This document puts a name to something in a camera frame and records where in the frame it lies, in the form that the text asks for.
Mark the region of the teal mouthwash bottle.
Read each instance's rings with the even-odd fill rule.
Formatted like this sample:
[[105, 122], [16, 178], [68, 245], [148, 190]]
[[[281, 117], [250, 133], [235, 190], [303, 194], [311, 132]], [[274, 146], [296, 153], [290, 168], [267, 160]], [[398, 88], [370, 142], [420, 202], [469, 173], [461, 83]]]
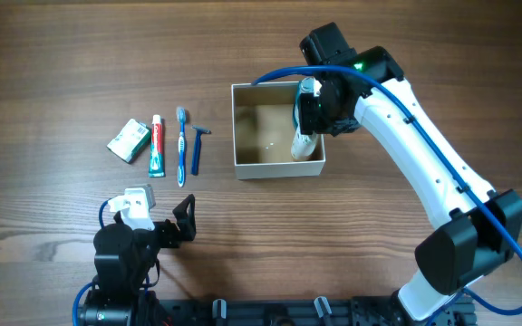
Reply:
[[295, 103], [293, 108], [292, 121], [294, 129], [297, 129], [300, 126], [299, 120], [299, 108], [301, 105], [301, 98], [304, 94], [309, 95], [309, 102], [312, 104], [319, 103], [319, 92], [321, 90], [322, 84], [314, 77], [306, 77], [303, 78], [297, 85], [297, 91], [295, 95]]

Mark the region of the white cream tube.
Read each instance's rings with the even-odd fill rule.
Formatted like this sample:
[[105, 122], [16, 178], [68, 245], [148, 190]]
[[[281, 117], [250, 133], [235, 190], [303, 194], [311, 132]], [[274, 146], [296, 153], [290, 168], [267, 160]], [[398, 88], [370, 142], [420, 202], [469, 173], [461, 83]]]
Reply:
[[319, 137], [316, 133], [305, 135], [300, 127], [295, 129], [291, 145], [291, 156], [294, 161], [311, 161], [319, 159], [318, 153]]

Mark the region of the green white soap box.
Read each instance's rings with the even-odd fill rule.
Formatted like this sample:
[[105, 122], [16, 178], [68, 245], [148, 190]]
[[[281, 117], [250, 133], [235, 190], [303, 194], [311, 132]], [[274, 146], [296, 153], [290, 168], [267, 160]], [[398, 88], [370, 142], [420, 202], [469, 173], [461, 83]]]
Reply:
[[108, 143], [107, 149], [126, 163], [131, 163], [149, 142], [150, 135], [151, 130], [146, 124], [129, 119], [120, 133]]

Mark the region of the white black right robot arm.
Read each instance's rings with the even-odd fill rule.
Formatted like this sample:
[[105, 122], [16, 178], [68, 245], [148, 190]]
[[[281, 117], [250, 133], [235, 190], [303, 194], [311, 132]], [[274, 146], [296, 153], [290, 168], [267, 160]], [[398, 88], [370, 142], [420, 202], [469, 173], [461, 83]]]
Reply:
[[417, 272], [392, 297], [389, 319], [435, 322], [471, 285], [512, 258], [522, 199], [498, 192], [458, 155], [430, 121], [403, 70], [381, 46], [355, 51], [336, 24], [300, 43], [306, 64], [295, 101], [295, 136], [368, 130], [418, 195], [432, 226], [416, 247]]

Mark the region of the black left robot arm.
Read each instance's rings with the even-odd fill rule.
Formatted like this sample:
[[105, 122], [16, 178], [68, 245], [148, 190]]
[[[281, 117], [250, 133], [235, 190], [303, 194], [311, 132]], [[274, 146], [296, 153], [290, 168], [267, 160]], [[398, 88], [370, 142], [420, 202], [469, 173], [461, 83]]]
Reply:
[[172, 315], [160, 304], [149, 271], [158, 269], [162, 248], [179, 248], [197, 233], [195, 197], [190, 194], [165, 219], [136, 228], [128, 218], [133, 202], [115, 197], [104, 203], [115, 213], [112, 224], [101, 224], [93, 238], [96, 275], [76, 294], [74, 325], [172, 325]]

